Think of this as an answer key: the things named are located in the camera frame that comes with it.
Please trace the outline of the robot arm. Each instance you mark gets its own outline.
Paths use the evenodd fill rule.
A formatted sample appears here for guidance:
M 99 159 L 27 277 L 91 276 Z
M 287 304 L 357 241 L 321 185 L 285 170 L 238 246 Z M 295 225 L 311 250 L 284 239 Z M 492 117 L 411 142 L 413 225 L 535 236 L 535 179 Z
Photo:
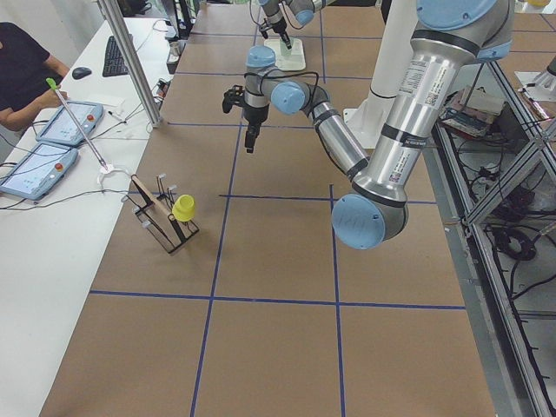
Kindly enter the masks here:
M 267 0 L 258 1 L 264 18 L 262 23 L 258 23 L 257 27 L 264 39 L 268 39 L 268 33 L 273 31 L 281 39 L 281 43 L 288 50 L 292 49 L 292 39 L 288 34 L 288 26 L 293 26 L 289 22 L 290 14 L 297 22 L 296 29 L 302 29 L 308 25 L 317 12 L 328 6 L 345 6 L 345 7 L 376 7 L 381 10 L 383 21 L 387 21 L 391 1 L 333 1 L 333 0 Z
M 250 48 L 244 83 L 228 90 L 222 108 L 240 107 L 247 121 L 245 149 L 252 152 L 270 109 L 304 114 L 330 161 L 348 178 L 352 193 L 332 210 L 336 236 L 356 249 L 397 236 L 408 219 L 405 186 L 427 144 L 460 69 L 505 57 L 512 44 L 511 1 L 386 1 L 385 31 L 368 100 L 357 121 L 381 127 L 367 152 L 353 124 L 331 104 L 318 82 L 306 82 L 276 65 L 265 45 Z

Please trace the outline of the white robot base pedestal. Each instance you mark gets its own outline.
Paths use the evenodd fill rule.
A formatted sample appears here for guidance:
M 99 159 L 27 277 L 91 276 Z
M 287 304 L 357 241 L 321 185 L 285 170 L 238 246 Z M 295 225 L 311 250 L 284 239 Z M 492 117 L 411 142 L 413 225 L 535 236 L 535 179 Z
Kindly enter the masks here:
M 367 98 L 345 109 L 344 120 L 365 149 L 376 147 L 401 82 L 413 57 L 410 39 L 417 24 L 414 0 L 393 0 Z

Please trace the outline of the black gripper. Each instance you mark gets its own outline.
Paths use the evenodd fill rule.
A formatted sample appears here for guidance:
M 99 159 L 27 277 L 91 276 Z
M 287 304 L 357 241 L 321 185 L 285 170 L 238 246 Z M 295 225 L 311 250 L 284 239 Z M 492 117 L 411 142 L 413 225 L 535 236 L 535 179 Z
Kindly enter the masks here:
M 260 134 L 261 126 L 268 119 L 268 105 L 263 107 L 253 107 L 248 104 L 243 106 L 243 117 L 251 126 L 251 133 L 247 132 L 244 140 L 246 152 L 252 154 L 255 149 L 255 140 Z
M 272 20 L 270 17 L 267 17 L 265 19 L 265 24 L 266 25 L 260 26 L 260 32 L 264 39 L 268 39 L 268 31 L 272 30 L 275 34 L 280 35 L 287 49 L 292 48 L 290 37 L 288 33 L 285 32 L 285 19 L 283 17 L 278 20 Z

